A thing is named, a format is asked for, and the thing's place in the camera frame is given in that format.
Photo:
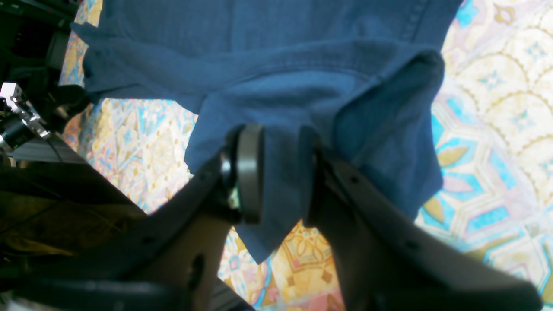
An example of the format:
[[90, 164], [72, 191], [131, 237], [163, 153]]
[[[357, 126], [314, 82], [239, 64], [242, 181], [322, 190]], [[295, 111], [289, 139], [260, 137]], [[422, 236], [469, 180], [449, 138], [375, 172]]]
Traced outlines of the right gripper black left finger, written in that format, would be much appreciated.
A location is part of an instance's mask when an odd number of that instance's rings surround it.
[[229, 229], [259, 224], [264, 129], [231, 130], [164, 206], [125, 233], [33, 273], [15, 311], [205, 311]]

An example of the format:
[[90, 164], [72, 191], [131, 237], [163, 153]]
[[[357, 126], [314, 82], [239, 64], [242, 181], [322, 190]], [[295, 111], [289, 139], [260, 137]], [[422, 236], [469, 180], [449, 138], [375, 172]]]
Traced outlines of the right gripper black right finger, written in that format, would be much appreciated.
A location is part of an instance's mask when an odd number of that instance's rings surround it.
[[539, 311], [528, 281], [485, 266], [415, 226], [302, 127], [303, 221], [331, 247], [347, 311]]

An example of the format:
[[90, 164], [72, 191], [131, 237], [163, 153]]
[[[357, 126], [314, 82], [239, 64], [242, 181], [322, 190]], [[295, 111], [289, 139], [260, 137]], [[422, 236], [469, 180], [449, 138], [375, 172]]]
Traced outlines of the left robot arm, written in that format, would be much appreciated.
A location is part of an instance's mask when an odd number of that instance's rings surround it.
[[77, 85], [59, 86], [80, 0], [1, 2], [1, 150], [61, 134], [87, 106]]

